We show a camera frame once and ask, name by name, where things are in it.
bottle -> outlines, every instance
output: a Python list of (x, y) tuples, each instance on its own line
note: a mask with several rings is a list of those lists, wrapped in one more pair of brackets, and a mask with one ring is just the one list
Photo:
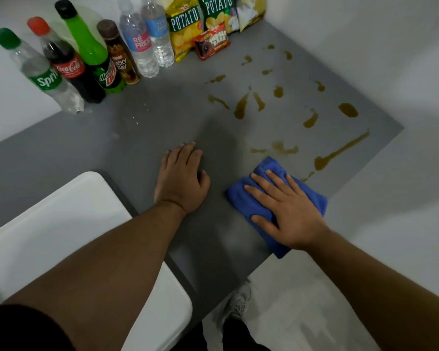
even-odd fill
[(174, 64), (174, 52), (164, 7), (156, 0), (143, 0), (141, 15), (148, 27), (158, 64), (163, 68), (171, 66)]
[(125, 82), (122, 81), (116, 65), (109, 57), (106, 47), (91, 34), (73, 4), (68, 0), (59, 0), (55, 3), (55, 9), (70, 29), (83, 61), (88, 64), (93, 76), (106, 93), (121, 92), (125, 87)]
[(28, 26), (39, 37), (47, 60), (76, 87), (86, 102), (100, 103), (106, 97), (104, 89), (94, 79), (92, 71), (83, 63), (80, 55), (43, 18), (30, 18)]
[(122, 12), (119, 27), (140, 74), (146, 78), (158, 75), (160, 67), (154, 57), (150, 35), (143, 18), (133, 11), (130, 0), (117, 0), (117, 4)]
[(99, 34), (106, 42), (107, 50), (112, 61), (119, 69), (120, 76), (127, 85), (134, 85), (140, 81), (137, 66), (129, 49), (120, 37), (117, 25), (112, 20), (99, 21), (96, 26)]
[(19, 39), (13, 31), (0, 28), (0, 45), (9, 51), (10, 58), (24, 76), (52, 97), (62, 110), (76, 114), (85, 109), (85, 101), (76, 88), (62, 78), (44, 55)]

finger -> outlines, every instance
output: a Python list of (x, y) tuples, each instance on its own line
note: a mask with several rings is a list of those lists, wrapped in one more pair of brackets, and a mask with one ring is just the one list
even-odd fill
[(264, 232), (278, 241), (280, 238), (280, 232), (275, 224), (270, 223), (267, 219), (259, 215), (253, 215), (250, 219), (260, 228), (262, 228)]
[(210, 176), (208, 176), (205, 170), (202, 170), (202, 172), (200, 173), (199, 184), (202, 190), (208, 192), (208, 189), (210, 188), (211, 185), (211, 180), (210, 180)]
[(275, 184), (276, 187), (278, 187), (278, 189), (283, 192), (286, 195), (291, 195), (293, 194), (293, 190), (291, 189), (291, 187), (289, 187), (280, 177), (278, 177), (274, 172), (270, 171), (270, 170), (266, 170), (265, 173), (267, 174), (267, 176), (269, 177), (269, 179), (271, 180), (271, 182), (273, 182)]
[(286, 181), (289, 183), (289, 186), (294, 191), (294, 193), (298, 195), (306, 195), (304, 191), (299, 187), (299, 185), (296, 183), (296, 181), (291, 177), (290, 174), (286, 175)]
[(281, 192), (278, 188), (276, 188), (275, 186), (273, 186), (271, 183), (269, 183), (266, 179), (264, 179), (263, 177), (260, 177), (259, 175), (255, 174), (255, 173), (251, 173), (250, 177), (252, 178), (252, 180), (254, 180), (256, 183), (258, 183), (258, 185), (260, 187), (263, 188), (263, 190), (268, 193), (271, 197), (273, 197), (275, 200), (277, 201), (282, 201), (285, 197), (286, 194), (284, 194), (283, 192)]
[(166, 151), (166, 153), (165, 153), (164, 156), (162, 157), (162, 159), (161, 159), (161, 168), (160, 168), (160, 172), (166, 168), (166, 165), (168, 164), (168, 157), (169, 157), (169, 154), (170, 154), (170, 153), (171, 153), (171, 151), (168, 150), (168, 151)]
[(171, 151), (171, 153), (169, 154), (169, 157), (168, 157), (168, 165), (167, 166), (174, 165), (177, 162), (177, 158), (179, 157), (179, 153), (181, 152), (181, 150), (184, 146), (185, 146), (185, 144), (182, 143), (177, 148), (175, 148), (173, 151)]
[(269, 196), (266, 193), (263, 193), (258, 188), (255, 188), (253, 186), (244, 185), (244, 189), (252, 195), (253, 198), (255, 198), (258, 203), (260, 203), (265, 208), (268, 208), (273, 211), (273, 208), (275, 208), (275, 205), (277, 201), (273, 199), (271, 196)]
[(187, 166), (190, 170), (197, 172), (199, 170), (200, 160), (202, 159), (203, 152), (201, 150), (195, 150), (189, 157)]
[(179, 153), (179, 159), (177, 159), (177, 162), (187, 165), (187, 161), (189, 160), (190, 154), (193, 152), (193, 148), (195, 148), (195, 142), (188, 143), (183, 147)]

gray table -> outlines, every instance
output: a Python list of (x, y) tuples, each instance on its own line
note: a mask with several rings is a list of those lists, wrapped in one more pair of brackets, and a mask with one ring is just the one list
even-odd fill
[[(377, 106), (265, 22), (231, 37), (231, 46), (205, 62), (190, 54), (122, 94), (111, 95), (91, 113), (57, 113), (0, 142), (0, 226), (84, 171), (105, 171), (138, 212), (152, 204), (160, 159), (166, 149), (195, 140), (211, 176), (204, 204), (186, 218), (167, 261), (194, 303), (192, 323), (202, 319), (270, 254), (262, 238), (224, 199), (224, 190), (247, 175), (267, 154), (296, 177), (314, 171), (326, 156), (370, 129), (308, 181), (332, 196), (401, 130)], [(275, 49), (268, 49), (273, 44)], [(284, 51), (293, 54), (286, 59)], [(253, 62), (241, 65), (250, 55)], [(262, 70), (273, 69), (268, 75)], [(221, 82), (205, 82), (225, 74)], [(320, 81), (326, 86), (317, 91)], [(248, 87), (266, 103), (258, 112), (252, 93), (243, 120), (234, 108)], [(276, 98), (275, 86), (284, 89)], [(231, 107), (210, 103), (208, 95)], [(353, 104), (357, 118), (338, 105)], [(320, 115), (311, 129), (311, 108)], [(296, 154), (272, 149), (299, 147)], [(267, 153), (251, 153), (251, 149)]]

brown bottle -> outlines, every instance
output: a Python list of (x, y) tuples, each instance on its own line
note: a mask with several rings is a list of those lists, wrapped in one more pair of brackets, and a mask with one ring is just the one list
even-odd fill
[(141, 75), (138, 72), (129, 49), (120, 36), (116, 23), (109, 19), (103, 19), (97, 24), (96, 28), (106, 42), (109, 56), (114, 61), (114, 64), (116, 64), (123, 81), (125, 81), (127, 85), (134, 85), (139, 82)]

coca-cola bottle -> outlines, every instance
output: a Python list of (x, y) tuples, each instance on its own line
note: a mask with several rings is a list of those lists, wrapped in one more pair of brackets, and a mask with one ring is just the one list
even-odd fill
[(62, 74), (81, 96), (90, 103), (100, 103), (106, 92), (94, 79), (93, 72), (67, 41), (60, 38), (41, 17), (28, 20), (29, 28), (41, 40), (42, 51), (50, 63)]

